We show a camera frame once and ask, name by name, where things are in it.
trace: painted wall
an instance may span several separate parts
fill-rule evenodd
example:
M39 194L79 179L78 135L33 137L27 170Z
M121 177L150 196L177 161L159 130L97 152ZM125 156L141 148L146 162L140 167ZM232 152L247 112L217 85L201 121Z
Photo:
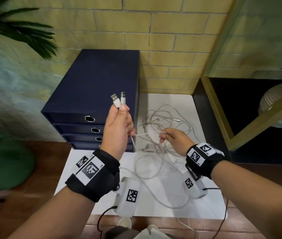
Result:
M246 0L210 77L282 79L282 0Z
M0 36L0 130L62 140L40 110L82 48L141 51L141 92L192 94L233 0L11 0L53 26L57 57Z

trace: white table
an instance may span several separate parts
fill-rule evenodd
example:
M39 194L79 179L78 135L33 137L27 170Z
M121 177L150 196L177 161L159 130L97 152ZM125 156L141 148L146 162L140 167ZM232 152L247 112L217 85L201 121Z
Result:
M178 112L192 124L195 129L195 134L200 142L205 142L204 133L195 108L195 104L192 96L190 95L141 93L139 101L138 125L142 124L142 120L147 111L155 110L162 104L168 104L176 108ZM180 116L171 107L165 106L163 109L170 111L173 117L180 118ZM173 122L172 127L175 127L177 124L177 122ZM182 128L182 126L178 128L181 130L186 129L186 127ZM139 128L138 133L143 133L143 129ZM158 134L153 134L151 137L153 139L157 139ZM198 140L195 138L193 132L189 134L189 137L194 142L198 143ZM145 148L147 143L149 142L141 139L140 137L136 138L136 147L138 150ZM55 194L65 186L65 181L74 172L73 169L75 168L75 164L83 156L90 156L92 152L93 151L89 150L71 149ZM134 171L135 161L143 154L144 153L140 151L135 153L124 153L120 160L121 167L125 167L131 171ZM174 156L171 157L171 155L169 156L172 160L178 161L175 166L182 173L187 171L184 166L185 159ZM138 173L142 174L144 177L153 175L159 169L160 164L161 162L159 158L146 158L140 160L137 166ZM121 169L120 177L123 176L134 177L130 172ZM156 197L166 205L177 207L183 205L187 201L188 196L185 194L183 186L181 185L181 175L168 164L163 165L161 172L157 176L155 176L153 179L145 180L145 182L154 192ZM206 177L203 177L203 183L206 187L217 187L212 180ZM200 199L191 199L190 202L182 209L169 209L163 205L160 205L157 201L155 201L153 196L144 185L141 187L139 196L140 197L135 211L135 216L223 219L225 214L225 204L220 190L209 190L206 196ZM100 201L96 203L92 214L102 214L107 208L113 206L115 197L116 193L114 192L109 192L107 195L102 197ZM107 214L115 215L115 212L110 210Z

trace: gray pants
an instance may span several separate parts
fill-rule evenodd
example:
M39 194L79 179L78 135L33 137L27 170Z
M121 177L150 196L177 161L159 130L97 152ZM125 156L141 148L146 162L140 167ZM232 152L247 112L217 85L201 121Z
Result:
M107 231L105 239L133 239L140 232L134 229L129 229L127 227L117 226ZM167 234L171 239L182 239L180 237L175 237L173 235Z

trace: black cord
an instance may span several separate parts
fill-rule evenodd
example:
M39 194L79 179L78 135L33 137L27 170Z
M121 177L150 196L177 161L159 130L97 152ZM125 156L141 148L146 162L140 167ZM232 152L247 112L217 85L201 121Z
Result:
M202 190L220 190L220 188L204 188Z
M224 221L225 221L225 219L226 219L227 205L228 205L228 199L226 200L226 206L225 206L225 216L224 216L224 219L223 219L223 221L221 222L221 225L220 225L220 227L219 227L218 231L216 232L216 234L214 235L214 237L212 237L212 239L214 239L214 238L218 235L218 233L220 232L221 227L222 227L222 225L223 225L223 223L224 223Z
M99 229L99 224L100 224L101 218L102 218L102 217L104 216L104 214L107 213L109 210L111 210L111 209L116 209L116 208L118 208L118 207L117 207L117 206L112 206L112 207L110 207L109 209L107 209L105 212L103 212L102 215L100 216L100 218L99 218L99 220L98 220L98 223L97 223L97 229L98 229L98 231L100 232L100 239L101 239L101 237L102 237L102 230Z

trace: cabinet top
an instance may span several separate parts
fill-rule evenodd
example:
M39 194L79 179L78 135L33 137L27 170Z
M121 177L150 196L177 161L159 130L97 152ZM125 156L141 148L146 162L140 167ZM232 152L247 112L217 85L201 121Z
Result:
M134 114L139 56L138 50L83 49L41 112L108 113L110 96L126 92Z

